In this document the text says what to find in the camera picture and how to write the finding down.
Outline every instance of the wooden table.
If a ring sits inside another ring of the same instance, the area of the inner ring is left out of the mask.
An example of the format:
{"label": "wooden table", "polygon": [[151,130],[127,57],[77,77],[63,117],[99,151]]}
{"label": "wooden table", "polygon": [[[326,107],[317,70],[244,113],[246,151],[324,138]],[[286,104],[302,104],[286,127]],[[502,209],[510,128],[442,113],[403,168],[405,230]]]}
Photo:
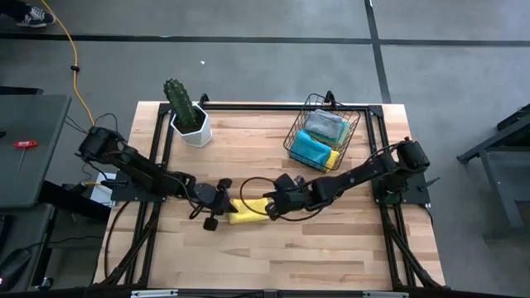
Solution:
{"label": "wooden table", "polygon": [[[158,102],[140,102],[132,124],[129,144],[149,155],[157,118]],[[410,136],[407,115],[401,104],[383,105],[390,143]],[[204,148],[185,145],[175,137],[168,170],[195,175],[198,182],[216,185],[234,180],[231,196],[252,176],[275,179],[283,173],[307,180],[322,174],[287,158],[283,140],[297,113],[289,111],[209,111],[213,140]],[[158,158],[164,146],[164,136]],[[336,175],[360,165],[369,156],[366,123],[361,118]],[[260,198],[271,191],[267,182],[245,185],[245,198]],[[111,271],[129,249],[138,203],[131,203],[118,219],[108,248]],[[417,259],[443,284],[440,260],[431,221],[425,210],[403,205],[408,242]],[[109,222],[118,208],[114,208]],[[290,223],[244,223],[228,225],[219,217],[215,232],[202,228],[203,220],[189,220],[184,200],[163,204],[153,253],[149,287],[283,290],[390,290],[388,262],[378,206],[371,185],[362,184],[336,200],[313,219]],[[289,214],[291,218],[305,212]],[[140,252],[137,276],[142,265]],[[402,258],[397,254],[400,277],[405,281]],[[95,282],[103,280],[103,250]]]}

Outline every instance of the green cactus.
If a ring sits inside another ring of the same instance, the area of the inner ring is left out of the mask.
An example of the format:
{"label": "green cactus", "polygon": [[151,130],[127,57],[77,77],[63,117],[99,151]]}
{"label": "green cactus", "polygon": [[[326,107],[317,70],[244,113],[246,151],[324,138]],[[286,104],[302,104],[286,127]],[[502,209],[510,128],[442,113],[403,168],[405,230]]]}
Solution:
{"label": "green cactus", "polygon": [[199,123],[195,118],[196,111],[184,85],[176,79],[168,79],[164,83],[164,94],[175,109],[177,122],[182,128],[194,128]]}

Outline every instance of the wire basket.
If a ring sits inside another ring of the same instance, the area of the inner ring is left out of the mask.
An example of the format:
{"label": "wire basket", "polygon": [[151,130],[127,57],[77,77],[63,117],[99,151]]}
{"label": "wire basket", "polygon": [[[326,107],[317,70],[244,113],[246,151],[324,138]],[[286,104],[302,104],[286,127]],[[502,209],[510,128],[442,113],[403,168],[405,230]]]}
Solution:
{"label": "wire basket", "polygon": [[[327,146],[331,147],[331,150],[337,151],[339,153],[339,156],[336,158],[335,164],[333,166],[320,164],[292,151],[292,146],[296,139],[296,135],[299,131],[304,129],[309,112],[315,111],[317,109],[321,109],[328,113],[333,113],[334,115],[340,116],[342,117],[343,122],[347,122],[349,124],[349,130],[347,131],[344,141],[340,145],[325,143]],[[335,101],[335,96],[333,93],[331,93],[331,91],[328,91],[325,97],[319,94],[310,94],[301,108],[300,113],[298,113],[294,124],[292,124],[291,130],[287,134],[285,141],[283,141],[283,146],[289,152],[289,157],[295,161],[299,161],[304,165],[318,171],[335,171],[339,168],[340,163],[345,156],[349,141],[351,141],[351,137],[354,135],[355,128],[357,127],[360,118],[361,114],[359,111],[355,111],[352,108],[348,108],[348,106],[337,103]]]}

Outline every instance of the shoe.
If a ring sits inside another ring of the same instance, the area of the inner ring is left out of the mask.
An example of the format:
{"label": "shoe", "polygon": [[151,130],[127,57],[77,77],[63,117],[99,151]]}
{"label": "shoe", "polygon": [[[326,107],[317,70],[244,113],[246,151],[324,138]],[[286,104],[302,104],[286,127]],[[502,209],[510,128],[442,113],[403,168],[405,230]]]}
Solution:
{"label": "shoe", "polygon": [[53,23],[55,23],[54,15],[40,8],[31,7],[30,11],[24,16],[24,20],[18,22],[17,26],[40,28]]}

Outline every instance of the concrete floor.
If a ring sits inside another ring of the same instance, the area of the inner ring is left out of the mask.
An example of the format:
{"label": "concrete floor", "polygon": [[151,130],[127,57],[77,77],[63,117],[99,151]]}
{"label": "concrete floor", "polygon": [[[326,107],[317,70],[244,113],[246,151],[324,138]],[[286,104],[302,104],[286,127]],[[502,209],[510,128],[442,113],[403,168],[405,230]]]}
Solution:
{"label": "concrete floor", "polygon": [[[530,2],[512,0],[373,0],[380,38],[530,40]],[[50,0],[74,34],[370,38],[363,0]],[[0,18],[0,31],[21,32]],[[60,34],[54,26],[42,34]],[[0,41],[0,85],[70,94],[72,53],[65,41]],[[127,136],[139,100],[164,98],[167,77],[190,95],[213,100],[303,101],[335,91],[346,103],[381,103],[372,46],[322,44],[77,42],[79,89],[94,115],[115,113]],[[404,103],[412,136],[430,160],[430,188],[441,265],[448,286],[530,296],[530,242],[485,244],[482,233],[506,220],[482,165],[461,166],[456,155],[494,132],[494,125],[528,104],[529,47],[382,46],[393,103]],[[69,115],[84,127],[80,104]],[[111,119],[100,124],[112,126]],[[84,179],[73,153],[83,135],[65,128],[49,180]],[[67,268],[68,253],[59,267]],[[94,263],[75,263],[86,284]],[[63,275],[71,270],[55,268]]]}

